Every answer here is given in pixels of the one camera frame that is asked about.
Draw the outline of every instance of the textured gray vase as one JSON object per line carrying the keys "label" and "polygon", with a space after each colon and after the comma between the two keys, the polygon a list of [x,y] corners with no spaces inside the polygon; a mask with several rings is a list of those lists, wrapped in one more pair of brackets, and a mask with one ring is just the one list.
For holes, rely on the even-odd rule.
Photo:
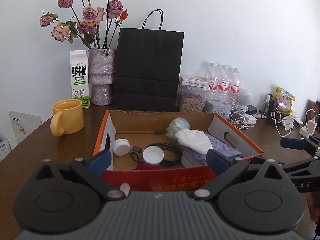
{"label": "textured gray vase", "polygon": [[113,101],[113,85],[92,85],[90,102],[96,106],[111,105]]}
{"label": "textured gray vase", "polygon": [[116,49],[89,49],[89,83],[108,85],[113,83]]}

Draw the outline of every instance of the gray ribbed panel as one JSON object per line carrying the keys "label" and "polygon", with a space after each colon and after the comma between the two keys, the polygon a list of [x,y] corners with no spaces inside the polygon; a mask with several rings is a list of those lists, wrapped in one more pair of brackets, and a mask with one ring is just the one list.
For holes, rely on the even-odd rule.
{"label": "gray ribbed panel", "polygon": [[232,228],[211,204],[185,192],[132,192],[107,203],[87,226],[62,235],[22,231],[15,240],[303,240],[295,232],[256,236]]}

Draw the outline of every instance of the red rose bud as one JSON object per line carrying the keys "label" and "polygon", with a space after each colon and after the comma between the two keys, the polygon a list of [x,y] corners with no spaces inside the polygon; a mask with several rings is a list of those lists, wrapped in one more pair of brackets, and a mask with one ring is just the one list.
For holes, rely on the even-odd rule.
{"label": "red rose bud", "polygon": [[120,21],[124,21],[128,17],[127,9],[120,15]]}

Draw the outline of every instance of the milk carton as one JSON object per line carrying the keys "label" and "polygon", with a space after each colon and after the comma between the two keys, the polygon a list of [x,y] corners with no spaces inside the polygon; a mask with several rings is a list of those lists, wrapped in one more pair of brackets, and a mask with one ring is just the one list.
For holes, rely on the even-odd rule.
{"label": "milk carton", "polygon": [[90,107],[88,57],[86,50],[70,51],[71,95],[82,101],[82,108]]}

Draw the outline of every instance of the purple cloth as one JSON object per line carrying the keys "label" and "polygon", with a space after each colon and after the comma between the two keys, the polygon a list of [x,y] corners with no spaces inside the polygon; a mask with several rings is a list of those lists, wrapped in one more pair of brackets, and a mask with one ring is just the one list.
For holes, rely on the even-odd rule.
{"label": "purple cloth", "polygon": [[[228,145],[226,145],[225,143],[223,143],[222,141],[218,140],[217,138],[213,137],[208,133],[206,133],[205,135],[209,138],[212,144],[212,149],[221,153],[225,157],[231,160],[233,160],[236,157],[241,157],[241,158],[243,157],[242,153],[238,149],[229,147]],[[189,157],[191,159],[201,161],[204,165],[207,165],[207,155],[199,154],[190,148],[188,148],[188,151],[190,152]]]}

